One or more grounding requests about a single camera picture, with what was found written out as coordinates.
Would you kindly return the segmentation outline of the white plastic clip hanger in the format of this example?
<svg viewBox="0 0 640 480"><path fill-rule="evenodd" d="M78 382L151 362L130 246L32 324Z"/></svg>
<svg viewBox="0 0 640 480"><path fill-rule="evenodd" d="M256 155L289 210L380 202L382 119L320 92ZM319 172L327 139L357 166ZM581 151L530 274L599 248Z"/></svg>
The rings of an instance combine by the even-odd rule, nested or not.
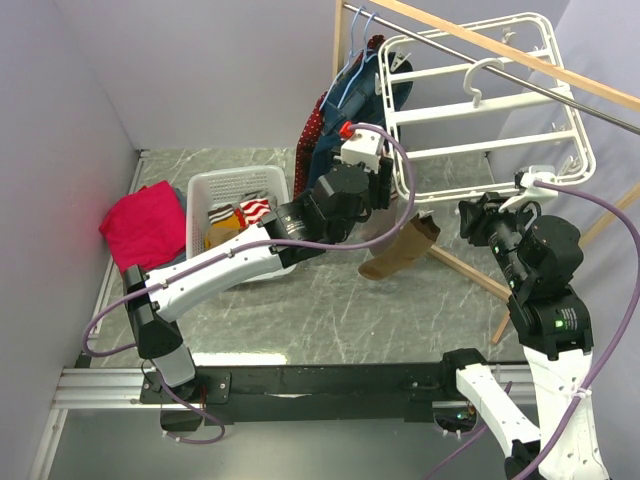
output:
<svg viewBox="0 0 640 480"><path fill-rule="evenodd" d="M557 44L555 33L551 22L543 15L526 12L515 16L505 16L496 19L483 20L464 24L463 27L470 27L471 31L479 33L490 28L504 27L503 40L506 41L507 33L511 34L510 27L520 24L533 24L539 31L542 40L542 47L534 49L531 52L534 58L549 59L553 66L562 67L560 50ZM435 67L423 70L412 70L408 73L396 73L400 66L406 63L409 53L404 55L402 48L410 42L421 42L421 40L433 41L436 46L444 45L435 42L435 40L451 36L440 30L429 30L426 32L415 33L414 38L411 35L398 35L385 40L379 49L379 77L381 94L384 104L384 114L387 131L397 142L400 142L400 127L407 125L443 123L449 120L469 120L482 115L499 113L507 110L519 110L523 108L539 107L549 104L552 101L560 103L562 115L566 120L562 128L557 129L552 125L552 130L547 133L536 133L531 135L507 137L484 142L462 143L454 146L429 148L423 150L407 150L406 155L415 166L415 162L437 159L439 157L453 157L463 154L492 153L503 149L513 149L520 147L536 147L545 145L560 145L570 142L575 150L575 155L569 155L559 168L551 166L551 164L534 164L524 169L524 176L527 181L530 179L547 181L561 186L575 186L585 183L596 172L597 162L592 150L590 141L587 136L582 118L575 106L558 102L557 98L543 94L544 92L531 90L529 87L523 87L530 90L525 93L513 95L499 96L495 98L484 98L482 89L474 85L475 78L480 70L497 69L497 73L506 74L505 66L515 64L515 60L507 60L507 57L488 57L480 60L471 60L470 63L463 59L463 63ZM404 84L420 79L433 79L454 73L464 73L462 88L466 95L470 96L470 100L460 103L445 104L441 106L425 107L411 109L406 111L398 110L396 107L396 94L393 93L393 87L397 84ZM414 180L414 187L410 188L409 173L404 166L404 160L396 151L393 145L390 147L391 153L397 156L395 160L393 181L396 192L399 197L407 202L411 194L411 188L414 189L414 203L416 204L435 204L441 202L473 200L478 199L487 192L495 192L503 197L523 197L525 194L518 193L520 187L514 183L515 181L506 183L494 183L485 185L468 186L457 189L439 190L430 192L418 192L417 180Z"/></svg>

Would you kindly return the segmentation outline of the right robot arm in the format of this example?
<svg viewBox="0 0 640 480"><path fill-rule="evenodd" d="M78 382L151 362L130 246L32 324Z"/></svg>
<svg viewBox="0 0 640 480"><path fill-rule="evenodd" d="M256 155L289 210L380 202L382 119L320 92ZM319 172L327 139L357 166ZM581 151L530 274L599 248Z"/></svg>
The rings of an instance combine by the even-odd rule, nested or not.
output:
<svg viewBox="0 0 640 480"><path fill-rule="evenodd" d="M532 423L472 349L444 355L439 387L465 397L500 445L509 479L606 479L593 404L582 383L592 366L591 317L570 282L583 261L579 230L529 200L510 209L489 192L462 200L460 236L491 250L510 288L507 309L528 363Z"/></svg>

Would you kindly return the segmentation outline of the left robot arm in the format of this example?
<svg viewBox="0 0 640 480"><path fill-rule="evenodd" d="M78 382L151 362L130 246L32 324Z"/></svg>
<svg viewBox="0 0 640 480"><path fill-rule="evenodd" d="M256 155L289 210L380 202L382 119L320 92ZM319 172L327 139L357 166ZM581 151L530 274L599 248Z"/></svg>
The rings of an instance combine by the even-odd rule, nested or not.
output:
<svg viewBox="0 0 640 480"><path fill-rule="evenodd" d="M200 388L178 319L216 293L284 271L345 242L356 224L389 207L392 172L389 158L381 158L376 170L363 162L338 162L312 189L221 245L155 273L138 265L125 271L125 309L138 355L160 372L173 399L189 401Z"/></svg>

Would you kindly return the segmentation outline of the tan stocking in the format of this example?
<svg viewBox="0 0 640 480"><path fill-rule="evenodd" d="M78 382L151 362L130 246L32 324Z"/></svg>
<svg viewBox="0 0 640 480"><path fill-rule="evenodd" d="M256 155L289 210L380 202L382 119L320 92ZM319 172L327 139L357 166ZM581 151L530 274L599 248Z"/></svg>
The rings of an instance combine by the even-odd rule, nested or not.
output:
<svg viewBox="0 0 640 480"><path fill-rule="evenodd" d="M417 214L400 230L390 245L358 268L358 273L380 281L411 267L436 243L441 229L432 215Z"/></svg>

